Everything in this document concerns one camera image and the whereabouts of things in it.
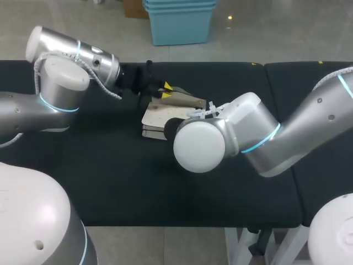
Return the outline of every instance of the cardboard box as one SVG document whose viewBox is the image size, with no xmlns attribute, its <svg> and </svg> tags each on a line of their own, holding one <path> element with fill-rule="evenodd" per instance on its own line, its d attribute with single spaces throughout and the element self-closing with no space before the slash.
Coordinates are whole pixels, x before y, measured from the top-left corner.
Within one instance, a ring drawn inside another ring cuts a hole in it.
<svg viewBox="0 0 353 265">
<path fill-rule="evenodd" d="M 124 0 L 123 3 L 127 18 L 149 19 L 148 13 L 143 7 L 142 0 Z"/>
</svg>

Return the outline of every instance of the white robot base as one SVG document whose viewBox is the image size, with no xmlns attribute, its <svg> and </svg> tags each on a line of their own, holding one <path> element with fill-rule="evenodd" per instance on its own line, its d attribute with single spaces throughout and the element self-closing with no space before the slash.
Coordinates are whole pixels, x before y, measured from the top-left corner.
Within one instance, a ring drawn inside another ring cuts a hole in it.
<svg viewBox="0 0 353 265">
<path fill-rule="evenodd" d="M 48 175 L 0 163 L 0 264 L 98 265 L 63 188 Z"/>
<path fill-rule="evenodd" d="M 323 206 L 313 219 L 308 248 L 313 264 L 353 263 L 353 194 Z"/>
</svg>

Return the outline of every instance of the blue plastic bin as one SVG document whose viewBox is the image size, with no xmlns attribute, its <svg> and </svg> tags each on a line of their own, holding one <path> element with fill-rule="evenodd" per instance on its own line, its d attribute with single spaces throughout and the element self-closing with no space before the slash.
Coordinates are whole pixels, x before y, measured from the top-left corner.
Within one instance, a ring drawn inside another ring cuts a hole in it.
<svg viewBox="0 0 353 265">
<path fill-rule="evenodd" d="M 205 43 L 215 4 L 202 8 L 156 10 L 145 6 L 151 21 L 153 44 L 182 45 Z"/>
<path fill-rule="evenodd" d="M 205 0 L 148 0 L 149 3 L 200 3 L 204 2 Z"/>
<path fill-rule="evenodd" d="M 206 2 L 187 2 L 187 3 L 151 3 L 147 0 L 143 1 L 143 5 L 150 9 L 160 9 L 160 8 L 198 8 L 198 7 L 210 7 L 216 4 L 216 0 L 206 1 Z"/>
</svg>

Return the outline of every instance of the screw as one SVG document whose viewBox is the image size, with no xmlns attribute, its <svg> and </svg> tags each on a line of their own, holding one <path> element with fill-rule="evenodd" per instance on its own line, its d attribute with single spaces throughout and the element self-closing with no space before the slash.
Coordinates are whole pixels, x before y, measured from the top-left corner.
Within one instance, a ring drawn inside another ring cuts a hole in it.
<svg viewBox="0 0 353 265">
<path fill-rule="evenodd" d="M 99 60 L 98 59 L 94 59 L 93 60 L 93 65 L 94 66 L 98 66 L 100 64 Z"/>
</svg>

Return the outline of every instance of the white joint cap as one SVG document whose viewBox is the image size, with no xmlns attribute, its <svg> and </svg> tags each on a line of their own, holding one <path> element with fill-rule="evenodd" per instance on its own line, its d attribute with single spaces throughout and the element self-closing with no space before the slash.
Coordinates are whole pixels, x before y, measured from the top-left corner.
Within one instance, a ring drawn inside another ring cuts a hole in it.
<svg viewBox="0 0 353 265">
<path fill-rule="evenodd" d="M 187 124 L 174 139 L 174 155 L 179 164 L 194 173 L 217 167 L 226 151 L 222 133 L 206 121 Z"/>
<path fill-rule="evenodd" d="M 0 163 L 0 264 L 43 264 L 68 228 L 66 192 L 48 175 Z"/>
<path fill-rule="evenodd" d="M 85 91 L 89 75 L 76 63 L 61 57 L 49 57 L 44 63 L 46 74 L 59 86 L 75 91 Z"/>
<path fill-rule="evenodd" d="M 26 47 L 26 60 L 28 62 L 33 62 L 35 54 L 38 49 L 40 35 L 42 33 L 42 26 L 36 26 L 33 30 L 31 35 L 29 36 L 27 47 Z"/>
<path fill-rule="evenodd" d="M 310 226 L 308 248 L 314 265 L 353 264 L 353 194 L 320 209 Z"/>
</svg>

